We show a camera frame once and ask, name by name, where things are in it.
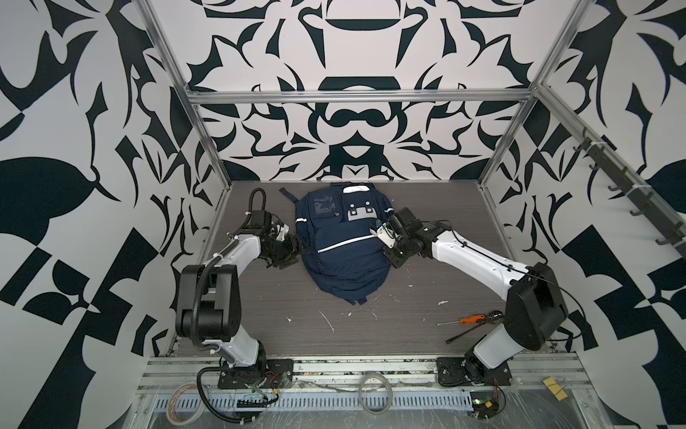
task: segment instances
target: wood grain surface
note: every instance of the wood grain surface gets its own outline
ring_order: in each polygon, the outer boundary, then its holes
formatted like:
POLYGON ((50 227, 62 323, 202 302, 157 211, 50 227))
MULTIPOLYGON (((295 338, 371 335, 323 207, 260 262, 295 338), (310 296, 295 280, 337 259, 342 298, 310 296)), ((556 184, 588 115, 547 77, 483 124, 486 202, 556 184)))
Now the wood grain surface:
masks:
MULTIPOLYGON (((212 251, 224 247, 226 233, 244 220, 248 196, 256 187, 267 193, 266 209, 294 226, 293 203, 281 187, 298 198, 326 183, 234 183, 212 251)), ((505 255, 486 205, 475 183, 379 183, 398 210, 409 207, 422 220, 448 219, 465 238, 505 255)), ((259 207, 260 198, 255 197, 259 207)), ((386 282, 364 305, 351 305, 322 292, 302 262, 285 270, 265 269, 253 261, 240 277, 242 324, 270 355, 342 355, 460 353, 492 326, 475 329, 450 345, 445 340, 466 330, 436 326, 471 314, 504 310, 494 292, 463 272, 415 256, 391 268, 386 282)), ((196 352, 183 340, 177 356, 196 352)))

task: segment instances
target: orange screwdriver handle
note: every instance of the orange screwdriver handle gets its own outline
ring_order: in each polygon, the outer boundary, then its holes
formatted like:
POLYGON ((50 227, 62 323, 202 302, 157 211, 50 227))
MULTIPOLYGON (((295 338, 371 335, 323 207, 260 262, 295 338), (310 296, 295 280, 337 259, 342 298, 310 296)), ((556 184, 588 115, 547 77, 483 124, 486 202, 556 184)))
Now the orange screwdriver handle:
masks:
POLYGON ((475 314, 474 316, 461 318, 460 324, 461 325, 468 325, 469 323, 481 323, 481 322, 484 322, 485 320, 486 320, 485 314, 475 314))

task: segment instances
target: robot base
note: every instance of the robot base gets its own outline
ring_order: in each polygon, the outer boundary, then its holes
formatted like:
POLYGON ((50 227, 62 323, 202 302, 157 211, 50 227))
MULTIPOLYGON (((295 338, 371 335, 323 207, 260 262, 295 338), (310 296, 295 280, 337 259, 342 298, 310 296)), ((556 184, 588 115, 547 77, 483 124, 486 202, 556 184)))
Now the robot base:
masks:
POLYGON ((486 386, 493 386, 498 382, 500 386, 510 386, 510 368, 507 361, 500 364, 499 367, 489 370, 483 376, 476 376, 475 371, 470 371, 470 361, 466 358, 438 358, 436 359, 436 366, 438 367, 437 381, 443 387, 468 386, 471 383, 469 380, 474 380, 474 383, 485 384, 486 386))
POLYGON ((269 384, 278 386, 283 380, 292 380, 293 361, 290 359, 267 360, 264 346, 259 343, 257 361, 249 367, 226 367, 219 377, 217 387, 219 389, 244 389, 246 384, 254 384, 271 371, 276 374, 273 380, 267 380, 269 384))

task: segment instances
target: black mounting plate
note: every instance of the black mounting plate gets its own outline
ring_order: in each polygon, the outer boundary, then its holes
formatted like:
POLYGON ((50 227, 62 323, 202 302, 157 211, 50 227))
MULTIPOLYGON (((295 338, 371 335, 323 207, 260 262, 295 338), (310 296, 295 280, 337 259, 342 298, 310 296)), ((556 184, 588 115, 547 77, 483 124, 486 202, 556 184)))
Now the black mounting plate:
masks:
MULTIPOLYGON (((436 379, 438 383, 443 387, 454 387, 456 384, 464 383, 465 380, 469 380, 468 375, 464 372, 464 367, 462 366, 464 358, 438 358, 436 359, 436 366, 442 368, 439 371, 436 379)), ((498 382, 500 386, 510 386, 510 367, 508 367, 508 361, 506 360, 499 367, 493 369, 486 377, 481 379, 478 384, 485 384, 486 386, 493 386, 495 383, 493 380, 498 382)), ((469 386, 471 383, 462 384, 462 386, 469 386)))
MULTIPOLYGON (((278 388, 283 380, 293 380, 293 360, 291 359, 267 359, 267 369, 277 376, 267 382, 271 382, 271 386, 278 388)), ((244 389, 246 384, 252 384, 264 376, 255 367, 226 367, 219 377, 217 387, 219 389, 244 389)), ((270 389, 271 386, 263 385, 262 389, 270 389)))

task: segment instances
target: black and white pattern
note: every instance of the black and white pattern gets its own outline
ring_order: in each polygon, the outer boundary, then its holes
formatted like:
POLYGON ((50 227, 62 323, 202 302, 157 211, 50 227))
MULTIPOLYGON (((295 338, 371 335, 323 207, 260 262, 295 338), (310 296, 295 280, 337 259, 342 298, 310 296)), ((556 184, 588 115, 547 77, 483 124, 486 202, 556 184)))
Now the black and white pattern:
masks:
POLYGON ((200 109, 233 180, 477 179, 516 102, 200 109))
POLYGON ((196 91, 510 88, 530 83, 572 0, 154 0, 196 91))
MULTIPOLYGON (((684 205, 686 5, 592 7, 552 87, 681 213, 684 205)), ((545 262, 567 300, 555 335, 579 356, 605 404, 642 429, 686 424, 674 380, 686 373, 686 261, 540 103, 488 184, 517 257, 545 262)))
POLYGON ((0 5, 3 427, 121 427, 222 185, 130 0, 0 5))

